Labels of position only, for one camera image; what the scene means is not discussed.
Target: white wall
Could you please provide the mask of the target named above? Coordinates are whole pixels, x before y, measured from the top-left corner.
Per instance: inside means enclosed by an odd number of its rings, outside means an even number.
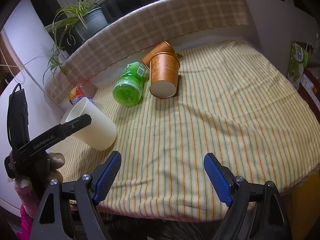
[[[38,83],[42,85],[42,76],[51,56],[50,49],[53,46],[53,40],[44,29],[30,0],[22,0],[18,4],[6,22],[4,30],[12,47],[23,63],[44,54],[43,57],[31,61],[27,65],[27,69]],[[27,74],[25,76],[22,88],[25,90],[28,103],[30,139],[33,139],[58,124],[64,112],[45,98],[43,92]],[[23,80],[21,73],[16,77],[19,80]],[[19,208],[21,201],[13,189],[13,183],[7,182],[7,174],[3,164],[4,158],[11,151],[7,139],[6,119],[9,95],[16,84],[15,81],[10,82],[5,91],[0,95],[0,160],[2,163],[0,165],[0,205],[15,215],[20,216]]]

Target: orange paper cup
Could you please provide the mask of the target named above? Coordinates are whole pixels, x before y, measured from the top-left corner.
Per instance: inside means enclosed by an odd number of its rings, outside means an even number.
[[[150,61],[150,93],[156,98],[170,98],[177,92],[180,63],[168,52],[160,52]]]
[[[160,52],[168,52],[177,56],[174,49],[170,46],[169,43],[167,43],[166,41],[161,41],[153,50],[151,50],[147,55],[145,55],[145,57],[141,60],[142,63],[147,68],[149,68],[151,59]]]

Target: blue gripper pad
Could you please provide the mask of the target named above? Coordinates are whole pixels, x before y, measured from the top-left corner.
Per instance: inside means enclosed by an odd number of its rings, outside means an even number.
[[[209,154],[205,155],[203,159],[203,166],[220,201],[225,203],[228,207],[231,206],[233,200],[231,198],[230,186]]]
[[[121,166],[121,154],[118,152],[113,157],[112,161],[100,177],[98,183],[96,184],[96,194],[93,197],[93,201],[96,205],[99,204],[100,201],[106,199],[107,194],[111,188],[113,181],[120,169]]]

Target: paper cup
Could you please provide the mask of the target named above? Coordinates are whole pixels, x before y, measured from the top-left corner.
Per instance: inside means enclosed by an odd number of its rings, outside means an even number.
[[[174,54],[161,52],[150,61],[150,93],[157,98],[170,98],[177,92],[179,60]]]
[[[82,98],[69,113],[66,122],[83,114],[91,116],[91,124],[75,132],[72,136],[98,151],[108,149],[116,139],[116,125],[103,114],[88,98]]]
[[[170,46],[169,43],[167,43],[166,41],[161,41],[153,50],[145,55],[145,57],[141,60],[142,63],[149,69],[151,59],[160,52],[168,52],[177,56],[174,49]]]

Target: screw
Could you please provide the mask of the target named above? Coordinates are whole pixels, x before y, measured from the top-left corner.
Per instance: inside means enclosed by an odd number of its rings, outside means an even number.
[[[269,187],[274,187],[275,186],[275,184],[271,180],[267,181],[267,185]]]
[[[242,176],[236,176],[236,181],[237,182],[243,182],[244,178]]]
[[[88,180],[90,179],[90,177],[91,177],[90,174],[83,174],[81,178],[82,180]]]
[[[56,185],[58,183],[58,180],[57,179],[52,179],[51,181],[50,181],[50,184],[51,185]]]

